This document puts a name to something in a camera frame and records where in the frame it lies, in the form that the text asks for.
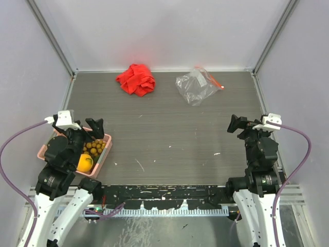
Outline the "orange fruit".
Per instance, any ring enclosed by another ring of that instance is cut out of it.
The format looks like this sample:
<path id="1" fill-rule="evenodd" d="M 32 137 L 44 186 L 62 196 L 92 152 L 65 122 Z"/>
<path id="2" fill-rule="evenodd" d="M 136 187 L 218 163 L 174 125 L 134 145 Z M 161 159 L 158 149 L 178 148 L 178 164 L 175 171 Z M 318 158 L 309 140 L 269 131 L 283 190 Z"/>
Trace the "orange fruit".
<path id="1" fill-rule="evenodd" d="M 77 166 L 77 171 L 79 172 L 89 172 L 94 165 L 94 160 L 89 154 L 81 154 L 78 166 Z"/>

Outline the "pink perforated plastic basket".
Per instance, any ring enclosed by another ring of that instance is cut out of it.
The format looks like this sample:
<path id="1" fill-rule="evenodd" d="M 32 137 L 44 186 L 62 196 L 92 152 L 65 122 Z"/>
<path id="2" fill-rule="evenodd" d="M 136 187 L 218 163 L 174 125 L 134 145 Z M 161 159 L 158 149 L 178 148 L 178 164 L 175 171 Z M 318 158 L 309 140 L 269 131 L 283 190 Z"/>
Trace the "pink perforated plastic basket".
<path id="1" fill-rule="evenodd" d="M 58 136 L 58 135 L 63 135 L 61 133 L 59 133 L 57 130 L 54 130 L 53 131 L 53 134 L 51 136 L 51 139 L 53 139 L 54 137 Z M 103 141 L 105 142 L 105 146 L 104 146 L 104 149 L 102 151 L 102 153 L 98 156 L 97 159 L 95 159 L 94 161 L 94 165 L 92 167 L 92 169 L 88 172 L 80 172 L 80 171 L 76 171 L 75 173 L 76 174 L 81 174 L 83 176 L 86 176 L 86 177 L 89 177 L 89 178 L 92 178 L 92 179 L 96 179 L 102 166 L 103 166 L 103 163 L 105 162 L 105 159 L 112 147 L 112 137 L 109 135 L 109 134 L 104 134 L 104 138 L 103 138 Z M 47 151 L 47 147 L 48 145 L 43 145 L 40 150 L 38 151 L 37 153 L 37 157 L 41 160 L 45 160 L 45 152 Z"/>

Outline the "clear zip top bag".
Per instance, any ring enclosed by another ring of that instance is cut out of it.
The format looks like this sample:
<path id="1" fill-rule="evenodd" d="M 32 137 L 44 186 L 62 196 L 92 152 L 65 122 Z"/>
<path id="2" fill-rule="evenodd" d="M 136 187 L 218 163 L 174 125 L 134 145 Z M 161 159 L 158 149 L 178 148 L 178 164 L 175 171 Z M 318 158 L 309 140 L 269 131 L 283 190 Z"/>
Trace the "clear zip top bag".
<path id="1" fill-rule="evenodd" d="M 225 89 L 208 71 L 199 66 L 183 76 L 178 76 L 175 85 L 183 99 L 191 106 L 199 106 L 204 99 Z"/>

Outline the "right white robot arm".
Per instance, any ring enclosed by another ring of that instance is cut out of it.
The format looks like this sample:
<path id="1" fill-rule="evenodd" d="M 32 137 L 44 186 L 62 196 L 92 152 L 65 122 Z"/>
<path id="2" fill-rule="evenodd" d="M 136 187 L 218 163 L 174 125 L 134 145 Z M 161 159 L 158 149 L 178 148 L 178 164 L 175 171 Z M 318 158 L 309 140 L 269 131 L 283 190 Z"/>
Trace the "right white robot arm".
<path id="1" fill-rule="evenodd" d="M 278 143 L 271 133 L 278 127 L 267 124 L 268 120 L 281 123 L 277 114 L 263 115 L 260 120 L 231 116 L 227 131 L 242 132 L 238 138 L 245 143 L 247 168 L 244 177 L 229 178 L 225 195 L 236 203 L 245 232 L 238 234 L 242 246 L 285 246 L 280 217 L 280 179 L 274 165 L 278 159 Z"/>

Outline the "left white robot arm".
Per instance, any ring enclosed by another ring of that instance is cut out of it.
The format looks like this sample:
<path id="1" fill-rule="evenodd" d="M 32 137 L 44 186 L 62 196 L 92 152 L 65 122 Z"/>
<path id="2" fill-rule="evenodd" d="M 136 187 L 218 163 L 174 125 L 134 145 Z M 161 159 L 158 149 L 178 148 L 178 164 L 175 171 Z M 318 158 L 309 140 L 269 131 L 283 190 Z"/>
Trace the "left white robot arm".
<path id="1" fill-rule="evenodd" d="M 74 121 L 68 111 L 44 119 L 44 123 L 52 125 L 60 135 L 49 141 L 45 153 L 46 166 L 38 176 L 34 200 L 27 200 L 33 212 L 20 246 L 60 246 L 60 241 L 66 238 L 83 209 L 90 203 L 97 204 L 102 200 L 101 182 L 83 178 L 72 204 L 55 218 L 75 178 L 84 144 L 104 137 L 102 118 L 87 118 L 85 121 L 90 130 L 85 130 L 80 121 Z"/>

